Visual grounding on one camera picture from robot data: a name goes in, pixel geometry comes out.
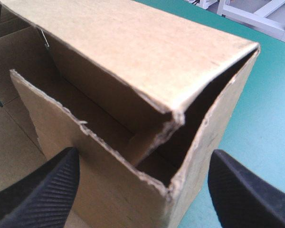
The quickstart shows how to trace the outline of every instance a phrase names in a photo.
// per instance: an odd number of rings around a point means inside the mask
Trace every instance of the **cardboard flap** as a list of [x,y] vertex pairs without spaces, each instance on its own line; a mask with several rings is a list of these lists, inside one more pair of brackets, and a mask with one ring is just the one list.
[[162,113],[183,113],[210,81],[257,48],[252,41],[131,0],[0,2]]

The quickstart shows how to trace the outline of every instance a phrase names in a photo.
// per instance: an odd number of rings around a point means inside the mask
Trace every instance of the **teal table surface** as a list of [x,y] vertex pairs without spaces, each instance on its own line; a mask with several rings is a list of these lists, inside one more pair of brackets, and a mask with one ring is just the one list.
[[[261,44],[219,148],[285,192],[285,43],[182,0],[138,2]],[[220,227],[205,182],[179,228]]]

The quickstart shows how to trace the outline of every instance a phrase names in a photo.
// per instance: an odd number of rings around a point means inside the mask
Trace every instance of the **corrugated cardboard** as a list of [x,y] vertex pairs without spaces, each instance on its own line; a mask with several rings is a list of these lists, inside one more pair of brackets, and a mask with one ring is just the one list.
[[46,33],[50,52],[33,28],[4,37],[26,50],[11,78],[45,156],[80,151],[79,217],[177,227],[258,45],[128,0],[1,2]]

